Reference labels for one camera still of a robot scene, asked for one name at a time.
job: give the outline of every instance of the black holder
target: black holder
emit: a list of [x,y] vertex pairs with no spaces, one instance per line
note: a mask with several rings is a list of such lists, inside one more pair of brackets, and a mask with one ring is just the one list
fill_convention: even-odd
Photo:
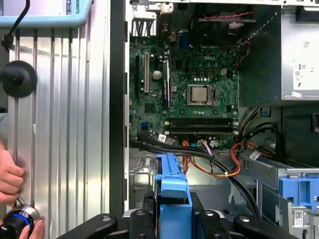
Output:
[[36,89],[37,81],[36,71],[24,61],[12,61],[0,67],[0,82],[4,92],[11,97],[30,95]]

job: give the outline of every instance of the orange wire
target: orange wire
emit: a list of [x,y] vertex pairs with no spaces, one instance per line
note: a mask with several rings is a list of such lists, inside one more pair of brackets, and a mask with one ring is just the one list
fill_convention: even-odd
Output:
[[[246,142],[246,144],[259,151],[258,150],[258,147],[256,145],[254,145],[253,143],[251,142]],[[189,146],[188,142],[186,140],[183,140],[182,141],[182,145],[183,146]],[[194,165],[194,167],[196,167],[197,169],[199,169],[200,171],[204,172],[204,173],[207,173],[209,175],[212,175],[214,177],[218,177],[218,178],[225,178],[225,177],[232,177],[232,176],[236,176],[237,174],[239,174],[240,170],[241,170],[241,163],[240,163],[240,160],[237,158],[236,156],[236,150],[237,150],[237,147],[239,146],[242,146],[244,145],[244,143],[242,142],[238,142],[236,144],[234,144],[231,149],[230,149],[230,158],[232,159],[233,163],[236,165],[236,169],[235,171],[231,172],[231,173],[227,173],[227,174],[215,174],[215,173],[212,173],[212,172],[209,172],[207,171],[205,168],[199,166],[195,160],[194,160],[194,157],[192,156],[184,156],[183,157],[183,165],[184,165],[184,173],[187,173],[188,171],[188,164],[191,163],[192,165]],[[262,155],[266,156],[266,157],[269,157],[269,158],[272,158],[271,155],[269,154],[266,154],[266,153],[263,153],[261,151],[259,151]]]

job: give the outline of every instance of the aluminum panel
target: aluminum panel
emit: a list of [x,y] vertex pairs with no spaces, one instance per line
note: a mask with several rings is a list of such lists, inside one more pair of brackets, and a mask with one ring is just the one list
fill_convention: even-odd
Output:
[[36,92],[9,98],[8,149],[55,239],[110,209],[110,2],[96,0],[81,28],[21,30],[9,58],[37,70]]

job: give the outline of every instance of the blue handle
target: blue handle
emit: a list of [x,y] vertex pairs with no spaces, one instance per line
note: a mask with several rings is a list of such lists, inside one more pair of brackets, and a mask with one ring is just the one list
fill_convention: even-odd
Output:
[[[21,27],[78,27],[85,23],[93,0],[70,0],[71,11],[70,15],[58,16],[25,16],[21,21]],[[15,23],[17,16],[0,16],[0,28],[12,27]]]

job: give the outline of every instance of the sticker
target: sticker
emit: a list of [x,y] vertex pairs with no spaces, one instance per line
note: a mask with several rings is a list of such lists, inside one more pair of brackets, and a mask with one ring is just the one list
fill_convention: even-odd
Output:
[[145,159],[145,166],[149,166],[151,164],[151,159],[150,158],[146,158]]
[[159,142],[165,143],[165,140],[166,140],[166,135],[160,134],[159,135]]
[[251,158],[252,160],[256,160],[260,155],[261,155],[261,152],[255,150],[255,151],[249,156],[249,158]]
[[303,211],[295,211],[295,228],[303,228],[304,227],[304,212]]
[[295,91],[293,91],[293,92],[291,93],[291,95],[292,95],[293,97],[296,97],[296,98],[299,98],[299,99],[301,99],[301,96],[302,96],[301,93],[298,93],[298,92],[295,92]]
[[300,42],[293,61],[294,90],[319,90],[319,46],[313,41]]
[[175,143],[174,139],[168,138],[165,143],[172,145],[173,143]]

